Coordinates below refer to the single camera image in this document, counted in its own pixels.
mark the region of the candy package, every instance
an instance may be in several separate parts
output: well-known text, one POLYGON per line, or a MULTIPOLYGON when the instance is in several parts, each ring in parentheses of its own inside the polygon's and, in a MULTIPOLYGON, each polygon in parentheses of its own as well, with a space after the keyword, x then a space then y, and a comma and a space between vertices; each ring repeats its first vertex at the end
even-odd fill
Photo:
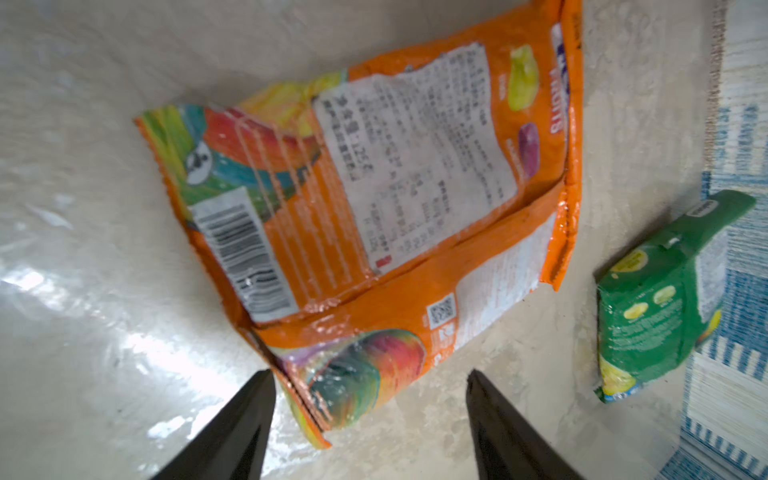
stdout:
POLYGON ((603 402, 614 402, 677 368, 720 324, 728 224, 755 199, 722 190, 613 265, 600 292, 603 402))
POLYGON ((581 201, 580 22, 579 1, 536 0, 236 107, 136 119, 314 445, 539 281, 559 287, 581 201))

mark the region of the barcode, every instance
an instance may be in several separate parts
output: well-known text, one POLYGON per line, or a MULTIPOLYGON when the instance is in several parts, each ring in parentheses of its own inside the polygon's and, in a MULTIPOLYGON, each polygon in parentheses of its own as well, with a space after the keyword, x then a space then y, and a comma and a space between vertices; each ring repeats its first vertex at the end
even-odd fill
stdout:
POLYGON ((190 211, 253 321, 299 311, 245 187, 192 205, 190 211))
POLYGON ((436 329, 445 322, 456 318, 456 297, 453 293, 439 302, 428 306, 427 316, 429 317, 430 329, 436 329))

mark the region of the red mark on label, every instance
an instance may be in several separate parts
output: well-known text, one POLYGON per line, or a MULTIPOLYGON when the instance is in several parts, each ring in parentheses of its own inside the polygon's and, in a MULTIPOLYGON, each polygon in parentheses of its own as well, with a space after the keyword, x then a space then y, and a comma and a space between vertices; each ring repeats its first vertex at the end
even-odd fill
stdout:
POLYGON ((392 262, 392 255, 387 255, 384 258, 379 258, 376 261, 376 268, 381 268, 385 265, 389 265, 392 262))

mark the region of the orange candy bag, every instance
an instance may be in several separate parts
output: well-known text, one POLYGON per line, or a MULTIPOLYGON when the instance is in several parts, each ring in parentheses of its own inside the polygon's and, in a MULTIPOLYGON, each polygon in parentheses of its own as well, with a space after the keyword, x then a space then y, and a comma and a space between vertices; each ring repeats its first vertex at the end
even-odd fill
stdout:
POLYGON ((314 445, 538 283, 581 201, 581 4, 535 0, 234 108, 136 119, 224 309, 314 445))

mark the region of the purple candy illustration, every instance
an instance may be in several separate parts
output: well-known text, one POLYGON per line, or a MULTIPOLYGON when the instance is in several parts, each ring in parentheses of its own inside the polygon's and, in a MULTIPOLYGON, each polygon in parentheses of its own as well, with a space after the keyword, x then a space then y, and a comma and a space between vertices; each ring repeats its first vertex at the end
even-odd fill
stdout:
POLYGON ((518 148, 520 149, 525 176, 532 178, 538 172, 539 157, 541 156, 536 124, 530 123, 522 126, 518 132, 518 148))

